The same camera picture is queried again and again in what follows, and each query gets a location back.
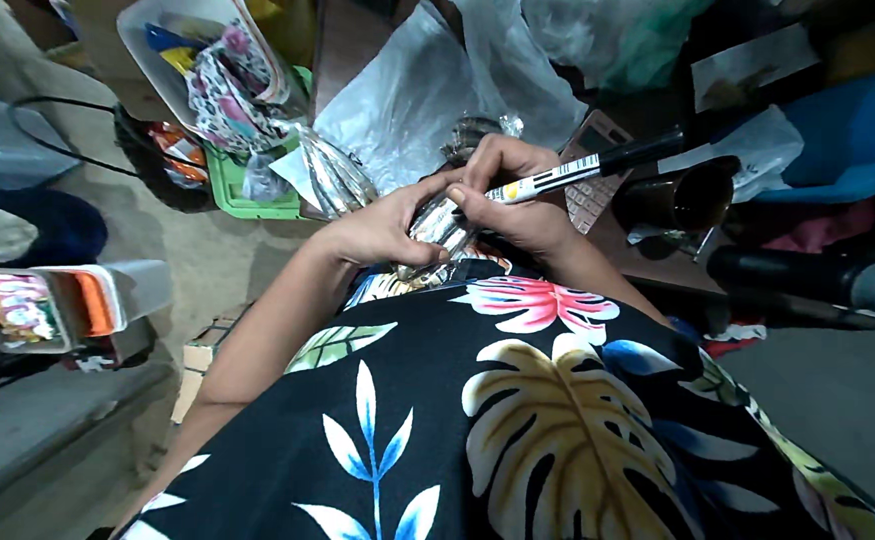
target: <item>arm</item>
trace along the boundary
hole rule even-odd
[[[440,246],[408,238],[407,227],[421,203],[456,179],[443,174],[398,189],[324,227],[297,251],[221,345],[164,463],[117,531],[284,374],[304,342],[331,320],[360,266],[385,261],[432,264],[447,258]]]
[[[524,178],[559,165],[560,157],[551,150],[508,136],[488,135],[468,161],[463,183],[448,187],[447,196],[468,220],[496,230],[535,256],[548,269],[548,278],[554,283],[619,300],[670,326],[607,257],[577,232],[566,210],[541,201],[508,206],[483,196],[491,179],[502,171]]]

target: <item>cardboard box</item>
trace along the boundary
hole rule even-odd
[[[177,423],[184,421],[184,416],[191,408],[197,390],[204,381],[204,374],[211,368],[214,355],[224,338],[238,323],[244,313],[250,310],[253,303],[242,303],[217,315],[214,323],[205,326],[194,338],[184,346],[184,375],[181,377],[181,392],[174,405],[170,418]]]

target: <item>pink cloth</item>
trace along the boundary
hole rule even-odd
[[[874,226],[874,218],[874,201],[864,199],[853,203],[842,214],[804,221],[794,227],[790,233],[775,238],[762,247],[771,250],[819,253],[824,246],[870,231]]]

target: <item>yellow monstera leaf print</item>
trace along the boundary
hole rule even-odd
[[[585,340],[559,335],[548,357],[507,339],[477,360],[510,366],[472,376],[461,395],[468,416],[481,412],[467,438],[474,495],[490,491],[488,521],[505,540],[525,538],[527,509],[533,538],[672,538],[636,476],[700,536],[673,493],[674,465],[647,431],[647,410]],[[549,462],[536,502],[528,500],[539,482],[532,474]]]

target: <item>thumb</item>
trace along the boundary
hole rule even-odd
[[[429,264],[446,263],[451,259],[447,250],[437,244],[418,242],[404,237],[401,242],[400,255],[395,259],[396,263],[407,266],[426,266]]]
[[[498,233],[506,229],[505,223],[510,215],[509,208],[499,202],[491,201],[480,191],[464,183],[454,183],[447,188],[446,195],[457,204],[467,216],[467,220],[480,227],[487,227]]]

